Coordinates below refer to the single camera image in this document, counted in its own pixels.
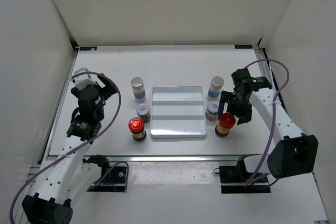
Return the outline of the silver-cap white bottle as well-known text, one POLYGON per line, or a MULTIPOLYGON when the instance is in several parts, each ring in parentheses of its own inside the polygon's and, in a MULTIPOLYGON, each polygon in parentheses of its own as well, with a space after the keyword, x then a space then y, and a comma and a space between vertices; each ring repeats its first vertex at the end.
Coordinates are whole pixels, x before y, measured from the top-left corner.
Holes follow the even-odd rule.
POLYGON ((133 95, 137 103, 144 103, 146 100, 145 88, 143 79, 140 77, 134 77, 131 80, 131 87, 133 95))
POLYGON ((207 100, 215 101, 219 98, 224 85, 224 79, 220 76, 215 76, 212 78, 210 86, 208 88, 207 100))

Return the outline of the red-lid dark jar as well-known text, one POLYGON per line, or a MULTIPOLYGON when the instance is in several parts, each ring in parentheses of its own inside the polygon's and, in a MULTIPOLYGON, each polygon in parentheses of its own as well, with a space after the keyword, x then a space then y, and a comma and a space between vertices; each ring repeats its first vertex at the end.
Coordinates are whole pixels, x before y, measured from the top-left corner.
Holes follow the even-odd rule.
POLYGON ((142 141, 146 138, 145 124, 141 118, 132 118, 128 126, 135 141, 142 141))

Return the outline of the small dark spice jar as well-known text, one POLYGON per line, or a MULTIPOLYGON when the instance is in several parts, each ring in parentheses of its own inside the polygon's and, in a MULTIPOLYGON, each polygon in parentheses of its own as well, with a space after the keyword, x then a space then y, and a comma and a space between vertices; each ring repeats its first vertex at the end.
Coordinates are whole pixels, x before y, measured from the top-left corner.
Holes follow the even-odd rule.
POLYGON ((150 109, 146 104, 139 104, 136 108, 136 113, 144 123, 150 122, 150 109))

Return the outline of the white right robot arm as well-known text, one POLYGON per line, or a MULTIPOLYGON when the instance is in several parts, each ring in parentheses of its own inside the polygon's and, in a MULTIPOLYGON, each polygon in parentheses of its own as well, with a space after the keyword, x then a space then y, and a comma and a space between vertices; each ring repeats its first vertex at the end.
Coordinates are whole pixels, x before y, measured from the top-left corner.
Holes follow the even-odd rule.
POLYGON ((242 182, 253 181, 261 174, 276 179, 308 174, 313 171, 318 140, 306 135, 295 125, 287 112, 276 102, 276 93, 265 77, 252 77, 247 68, 232 73, 234 89, 222 91, 217 112, 217 135, 226 136, 235 125, 251 121, 256 110, 270 131, 274 149, 262 155, 245 156, 236 168, 236 177, 242 182))

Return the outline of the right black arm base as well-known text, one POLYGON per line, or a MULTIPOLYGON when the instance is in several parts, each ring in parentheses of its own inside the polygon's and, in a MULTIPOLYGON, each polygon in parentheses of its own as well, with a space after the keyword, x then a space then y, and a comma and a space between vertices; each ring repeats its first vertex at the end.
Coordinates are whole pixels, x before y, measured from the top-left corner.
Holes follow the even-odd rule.
POLYGON ((252 186, 244 186, 250 173, 243 175, 237 166, 220 166, 213 170, 214 175, 219 175, 222 194, 268 194, 271 193, 267 177, 264 177, 252 186))

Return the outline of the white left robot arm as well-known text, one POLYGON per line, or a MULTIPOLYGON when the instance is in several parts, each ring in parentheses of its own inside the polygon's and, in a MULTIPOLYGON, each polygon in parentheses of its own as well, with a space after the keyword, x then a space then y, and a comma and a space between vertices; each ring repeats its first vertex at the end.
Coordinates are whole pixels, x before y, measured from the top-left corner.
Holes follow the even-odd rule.
POLYGON ((50 170, 44 183, 34 195, 26 195, 22 208, 29 223, 70 223, 73 215, 73 199, 70 185, 85 153, 95 139, 105 130, 101 128, 106 101, 120 94, 116 84, 103 73, 96 74, 103 87, 92 80, 92 71, 83 70, 72 76, 71 93, 78 106, 73 111, 66 132, 65 144, 58 158, 38 173, 50 170))

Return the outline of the red-lid amber jar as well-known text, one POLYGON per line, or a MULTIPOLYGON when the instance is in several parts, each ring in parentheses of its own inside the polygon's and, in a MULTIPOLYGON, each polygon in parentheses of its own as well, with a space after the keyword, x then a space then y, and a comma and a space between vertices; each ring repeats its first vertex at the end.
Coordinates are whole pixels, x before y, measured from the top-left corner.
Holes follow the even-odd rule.
POLYGON ((236 123, 236 118, 230 113, 223 113, 215 127, 215 133, 220 137, 225 137, 236 123))

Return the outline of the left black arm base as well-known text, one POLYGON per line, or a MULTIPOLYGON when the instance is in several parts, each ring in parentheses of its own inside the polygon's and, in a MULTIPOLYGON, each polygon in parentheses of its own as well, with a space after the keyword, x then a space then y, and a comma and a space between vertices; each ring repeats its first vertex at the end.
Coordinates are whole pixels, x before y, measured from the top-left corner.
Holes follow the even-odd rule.
POLYGON ((128 187, 129 164, 117 162, 105 165, 101 177, 93 183, 88 192, 124 193, 128 187))

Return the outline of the small pale spice jar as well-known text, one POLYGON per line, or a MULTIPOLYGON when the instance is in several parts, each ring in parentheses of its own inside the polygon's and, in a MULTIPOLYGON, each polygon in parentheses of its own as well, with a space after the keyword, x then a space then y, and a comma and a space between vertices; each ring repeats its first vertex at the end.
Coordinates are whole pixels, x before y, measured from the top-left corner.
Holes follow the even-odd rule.
POLYGON ((216 121, 218 117, 219 103, 217 101, 211 101, 206 109, 205 116, 209 121, 216 121))

